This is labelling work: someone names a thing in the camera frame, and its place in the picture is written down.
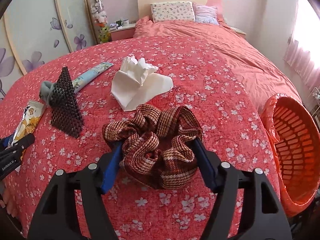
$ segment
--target purple butterfly decal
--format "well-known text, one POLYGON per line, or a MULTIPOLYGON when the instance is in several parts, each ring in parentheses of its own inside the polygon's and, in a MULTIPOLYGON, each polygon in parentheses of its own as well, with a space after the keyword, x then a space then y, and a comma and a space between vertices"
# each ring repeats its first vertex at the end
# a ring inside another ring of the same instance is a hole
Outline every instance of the purple butterfly decal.
MULTIPOLYGON (((52 29, 61 30, 61 24, 60 24, 60 21, 58 19, 53 17, 52 18, 52 22, 50 22, 50 24, 51 24, 51 30, 52 29)), ((64 25, 69 29, 71 29, 73 27, 72 24, 68 24, 67 25, 67 20, 64 21, 64 25)))
POLYGON ((31 62, 29 60, 23 60, 22 64, 27 72, 30 72, 37 67, 40 67, 44 64, 44 61, 40 61, 42 53, 39 51, 34 51, 31 55, 31 62))
MULTIPOLYGON (((9 76, 14 68, 15 59, 13 56, 9 56, 4 60, 5 48, 0 48, 0 77, 9 76)), ((2 81, 0 79, 0 94, 5 96, 5 92, 2 89, 2 81)))
POLYGON ((53 43, 53 47, 54 47, 54 48, 57 47, 58 44, 59 44, 59 40, 55 40, 54 43, 53 43))
POLYGON ((87 46, 87 41, 84 40, 84 35, 80 34, 79 37, 76 36, 73 40, 75 44, 77 44, 76 50, 82 49, 82 47, 87 46))

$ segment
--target crumpled tissue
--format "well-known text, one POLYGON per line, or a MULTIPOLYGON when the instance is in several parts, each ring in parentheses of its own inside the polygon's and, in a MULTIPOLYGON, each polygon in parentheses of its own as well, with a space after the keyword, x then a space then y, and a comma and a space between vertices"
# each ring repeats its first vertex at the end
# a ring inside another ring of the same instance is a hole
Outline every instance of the crumpled tissue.
POLYGON ((136 110, 138 105, 173 88, 172 78, 155 73, 157 70, 157 66, 146 63, 144 58, 124 58, 111 85, 111 93, 123 111, 136 110))

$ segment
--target pink sheer curtain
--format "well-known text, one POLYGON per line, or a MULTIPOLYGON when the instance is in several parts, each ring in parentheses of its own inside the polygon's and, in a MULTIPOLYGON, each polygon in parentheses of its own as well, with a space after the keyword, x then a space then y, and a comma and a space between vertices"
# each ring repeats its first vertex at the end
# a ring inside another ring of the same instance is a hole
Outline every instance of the pink sheer curtain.
POLYGON ((320 86, 320 20, 308 0, 298 0, 295 26, 284 60, 310 90, 320 86))

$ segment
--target basket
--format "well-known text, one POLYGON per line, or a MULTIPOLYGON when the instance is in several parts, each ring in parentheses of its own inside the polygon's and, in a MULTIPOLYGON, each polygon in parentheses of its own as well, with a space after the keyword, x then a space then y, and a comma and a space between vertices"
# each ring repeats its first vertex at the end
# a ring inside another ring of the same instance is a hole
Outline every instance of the basket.
POLYGON ((287 216, 295 216, 319 187, 319 131, 304 106, 286 94, 268 99, 261 120, 276 162, 282 206, 287 216))

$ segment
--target metal screw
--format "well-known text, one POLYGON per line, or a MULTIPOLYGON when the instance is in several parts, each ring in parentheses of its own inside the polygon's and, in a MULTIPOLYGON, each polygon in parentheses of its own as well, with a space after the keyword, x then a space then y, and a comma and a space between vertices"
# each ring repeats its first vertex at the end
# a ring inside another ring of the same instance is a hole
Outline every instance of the metal screw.
POLYGON ((262 174, 263 173, 262 169, 260 169, 260 168, 255 168, 254 172, 257 173, 257 174, 262 174))
POLYGON ((230 168, 230 163, 222 162, 222 163, 221 163, 221 166, 222 166, 223 168, 225 168, 225 169, 228 169, 228 168, 230 168))
POLYGON ((98 167, 98 165, 96 163, 90 163, 88 168, 89 170, 95 170, 98 167))
POLYGON ((60 169, 60 170, 57 170, 57 171, 56 171, 56 175, 57 175, 57 176, 61 176, 62 174, 63 174, 63 170, 60 169))

